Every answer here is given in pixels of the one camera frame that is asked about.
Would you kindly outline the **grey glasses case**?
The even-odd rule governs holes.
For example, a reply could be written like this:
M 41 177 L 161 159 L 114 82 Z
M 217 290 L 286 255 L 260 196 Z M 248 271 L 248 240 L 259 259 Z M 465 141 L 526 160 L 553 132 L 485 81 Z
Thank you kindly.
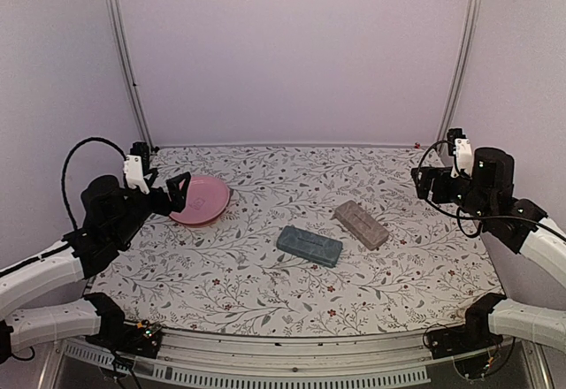
M 338 206 L 333 218 L 368 250 L 378 250 L 389 238 L 388 230 L 355 201 L 350 200 Z

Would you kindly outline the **blue glasses case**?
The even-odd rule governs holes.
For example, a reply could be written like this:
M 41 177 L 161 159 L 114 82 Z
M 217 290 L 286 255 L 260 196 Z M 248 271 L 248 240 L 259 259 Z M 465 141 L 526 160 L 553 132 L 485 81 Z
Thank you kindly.
M 288 225 L 279 234 L 276 247 L 317 265 L 334 268 L 340 259 L 343 243 Z

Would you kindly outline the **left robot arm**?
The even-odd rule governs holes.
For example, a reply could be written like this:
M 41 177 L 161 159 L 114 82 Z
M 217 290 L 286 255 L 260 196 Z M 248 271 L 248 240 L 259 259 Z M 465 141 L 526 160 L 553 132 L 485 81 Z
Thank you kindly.
M 38 309 L 24 304 L 105 271 L 130 248 L 153 214 L 168 216 L 186 206 L 188 172 L 168 179 L 165 188 L 121 187 L 113 175 L 94 179 L 81 193 L 83 225 L 49 248 L 1 271 L 1 360 L 59 339 L 85 336 L 110 350 L 131 341 L 125 313 L 110 296 L 89 293 L 77 301 Z

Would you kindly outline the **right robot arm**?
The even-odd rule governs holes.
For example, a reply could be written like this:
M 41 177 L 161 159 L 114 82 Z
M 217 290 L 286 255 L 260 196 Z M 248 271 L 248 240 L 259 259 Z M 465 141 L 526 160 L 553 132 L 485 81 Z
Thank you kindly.
M 478 222 L 516 255 L 536 263 L 560 285 L 565 283 L 565 233 L 536 203 L 513 195 L 511 155 L 496 148 L 471 150 L 465 139 L 451 141 L 450 167 L 419 164 L 411 171 L 417 197 L 435 210 L 452 203 L 458 223 Z M 489 293 L 465 311 L 457 342 L 475 350 L 487 339 L 509 335 L 563 351 L 565 314 Z

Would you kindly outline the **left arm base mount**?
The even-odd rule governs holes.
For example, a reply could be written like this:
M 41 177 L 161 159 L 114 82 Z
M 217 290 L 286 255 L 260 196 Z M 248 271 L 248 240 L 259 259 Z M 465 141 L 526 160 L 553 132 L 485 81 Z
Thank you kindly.
M 86 336 L 87 343 L 111 352 L 157 358 L 163 338 L 160 324 L 148 320 L 129 324 L 120 306 L 103 293 L 86 294 L 83 300 L 94 306 L 100 318 L 98 333 Z

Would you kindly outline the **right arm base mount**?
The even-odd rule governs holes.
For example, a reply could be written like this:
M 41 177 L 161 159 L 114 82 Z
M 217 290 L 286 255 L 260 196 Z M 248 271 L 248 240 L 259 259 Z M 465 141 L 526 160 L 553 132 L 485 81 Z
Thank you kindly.
M 504 338 L 489 330 L 488 316 L 494 308 L 506 300 L 504 294 L 488 293 L 473 302 L 464 312 L 464 323 L 457 326 L 433 324 L 423 334 L 422 342 L 433 359 L 463 355 L 485 349 L 483 364 L 459 365 L 456 370 L 468 380 L 486 378 L 501 351 Z

